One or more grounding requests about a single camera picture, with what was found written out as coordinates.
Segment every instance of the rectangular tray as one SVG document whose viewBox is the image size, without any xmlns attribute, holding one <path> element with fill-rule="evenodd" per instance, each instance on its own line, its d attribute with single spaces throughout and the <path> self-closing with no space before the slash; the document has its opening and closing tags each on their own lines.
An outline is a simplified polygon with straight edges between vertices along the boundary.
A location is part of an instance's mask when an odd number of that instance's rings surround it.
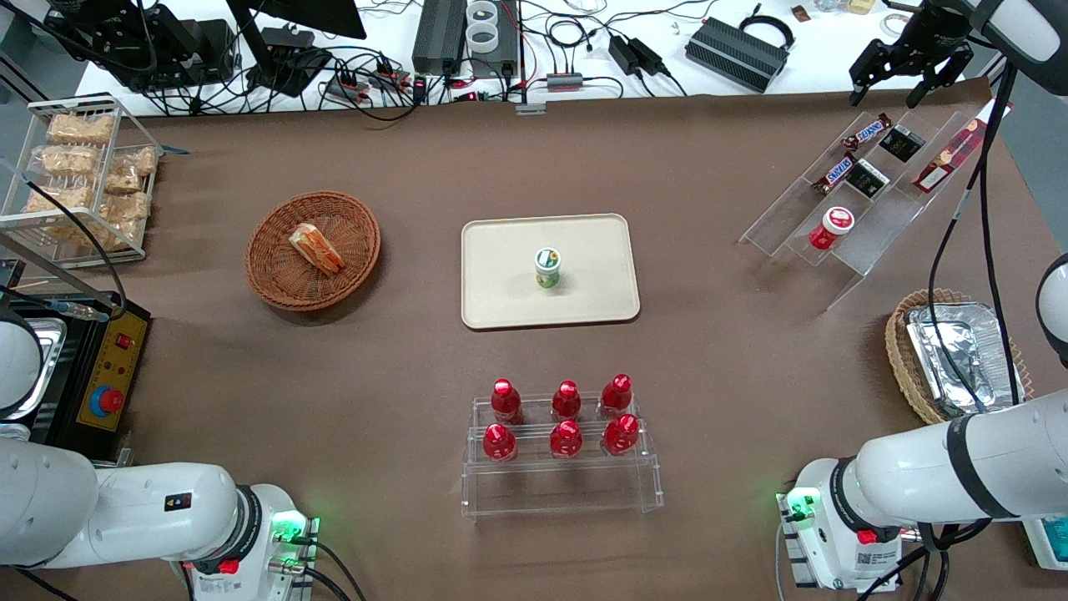
<svg viewBox="0 0 1068 601">
<path fill-rule="evenodd" d="M 471 221 L 460 234 L 460 314 L 472 330 L 626 321 L 641 300 L 621 215 Z M 560 283 L 545 288 L 534 253 L 560 251 Z"/>
</svg>

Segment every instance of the wicker basket with foil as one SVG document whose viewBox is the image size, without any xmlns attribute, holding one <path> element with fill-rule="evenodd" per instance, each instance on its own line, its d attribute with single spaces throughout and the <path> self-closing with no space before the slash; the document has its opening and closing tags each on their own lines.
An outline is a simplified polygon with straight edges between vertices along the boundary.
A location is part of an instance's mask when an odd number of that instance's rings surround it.
<svg viewBox="0 0 1068 601">
<path fill-rule="evenodd" d="M 345 266 L 326 273 L 289 243 L 300 223 L 323 232 Z M 289 312 L 329 307 L 371 274 L 381 248 L 378 221 L 359 200 L 336 191 L 298 195 L 280 204 L 256 226 L 245 252 L 249 284 L 264 302 Z"/>
<path fill-rule="evenodd" d="M 965 294 L 941 287 L 934 288 L 934 303 L 967 303 L 971 297 Z M 913 291 L 901 300 L 897 310 L 891 314 L 886 321 L 886 354 L 890 357 L 890 365 L 894 370 L 894 378 L 897 379 L 897 385 L 906 400 L 912 406 L 913 411 L 927 424 L 938 424 L 948 421 L 949 416 L 938 407 L 931 395 L 905 323 L 905 316 L 908 312 L 925 305 L 927 305 L 926 289 Z M 1034 389 L 1031 386 L 1027 368 L 1024 367 L 1023 360 L 1020 358 L 1020 350 L 1016 348 L 1011 339 L 1009 348 L 1020 377 L 1020 383 L 1023 385 L 1021 394 L 1024 397 L 1032 397 Z"/>
</svg>

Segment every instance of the brown paper mat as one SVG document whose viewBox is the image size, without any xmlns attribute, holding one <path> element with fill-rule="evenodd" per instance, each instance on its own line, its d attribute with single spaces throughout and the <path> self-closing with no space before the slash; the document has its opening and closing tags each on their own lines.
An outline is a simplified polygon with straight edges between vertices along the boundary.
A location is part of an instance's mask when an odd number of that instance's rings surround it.
<svg viewBox="0 0 1068 601">
<path fill-rule="evenodd" d="M 988 97 L 981 83 L 958 84 L 921 112 L 933 122 Z M 896 117 L 904 94 L 871 93 L 861 108 Z M 379 131 L 352 112 L 148 120 L 192 154 L 164 159 L 148 258 L 121 267 L 156 316 L 130 406 L 138 461 L 218 463 L 238 481 L 283 487 L 323 517 L 324 541 L 373 601 L 774 599 L 783 483 L 812 459 L 923 424 L 894 381 L 883 328 L 926 282 L 964 185 L 957 177 L 820 314 L 841 285 L 736 240 L 859 110 L 829 94 L 575 102 L 536 117 L 470 102 Z M 1041 395 L 1068 385 L 1034 315 L 1058 252 L 1004 145 L 991 160 L 1002 296 Z M 337 312 L 279 315 L 245 282 L 245 244 L 274 205 L 316 189 L 374 210 L 380 263 Z M 939 284 L 988 300 L 977 208 Z M 464 223 L 602 211 L 630 224 L 642 292 L 632 323 L 464 327 Z M 472 397 L 500 377 L 533 394 L 621 371 L 658 444 L 663 509 L 478 525 L 460 516 Z M 1068 575 L 1025 564 L 1009 526 L 955 548 L 953 562 L 945 601 L 1063 600 L 1068 587 Z M 83 600 L 184 599 L 162 562 L 46 576 Z M 786 594 L 854 597 L 790 583 Z M 7 570 L 0 598 L 49 599 Z"/>
</svg>

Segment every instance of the red switch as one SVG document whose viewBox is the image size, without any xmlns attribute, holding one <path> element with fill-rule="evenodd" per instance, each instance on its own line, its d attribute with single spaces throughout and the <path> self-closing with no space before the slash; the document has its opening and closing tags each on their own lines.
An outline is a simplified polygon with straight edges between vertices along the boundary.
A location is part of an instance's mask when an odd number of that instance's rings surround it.
<svg viewBox="0 0 1068 601">
<path fill-rule="evenodd" d="M 123 409 L 123 392 L 110 389 L 100 395 L 100 409 L 104 413 L 115 413 Z"/>
</svg>

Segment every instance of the acrylic display stand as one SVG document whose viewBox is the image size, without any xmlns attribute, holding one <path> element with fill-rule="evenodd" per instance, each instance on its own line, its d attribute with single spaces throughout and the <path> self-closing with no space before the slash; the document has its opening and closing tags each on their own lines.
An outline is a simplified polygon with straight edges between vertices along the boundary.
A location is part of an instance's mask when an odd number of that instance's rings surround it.
<svg viewBox="0 0 1068 601">
<path fill-rule="evenodd" d="M 871 272 L 894 240 L 946 186 L 955 172 L 930 192 L 924 192 L 912 181 L 971 121 L 964 113 L 955 112 L 941 127 L 936 127 L 913 112 L 907 112 L 895 123 L 927 141 L 908 162 L 901 161 L 879 145 L 884 132 L 852 153 L 890 178 L 890 183 L 875 197 L 867 197 L 845 180 L 827 196 L 812 189 L 812 184 L 826 175 L 845 156 L 846 148 L 842 145 L 842 139 L 863 129 L 876 118 L 876 115 L 868 112 L 861 113 L 738 240 L 752 242 L 774 259 L 797 254 L 814 268 L 818 268 L 828 257 L 845 264 L 853 272 L 852 279 L 828 310 Z M 844 206 L 851 210 L 855 224 L 830 250 L 819 250 L 808 241 L 808 232 L 819 224 L 823 213 L 832 206 Z"/>
<path fill-rule="evenodd" d="M 653 438 L 637 400 L 628 411 L 639 417 L 638 444 L 621 457 L 600 448 L 607 421 L 596 416 L 599 392 L 581 393 L 582 450 L 571 459 L 555 459 L 549 453 L 549 433 L 555 423 L 550 414 L 551 395 L 523 399 L 523 425 L 509 426 L 519 455 L 494 463 L 482 449 L 486 427 L 494 423 L 489 398 L 472 404 L 472 427 L 468 429 L 461 475 L 464 516 L 475 520 L 488 516 L 568 513 L 604 509 L 639 509 L 643 513 L 663 507 L 660 462 Z"/>
</svg>

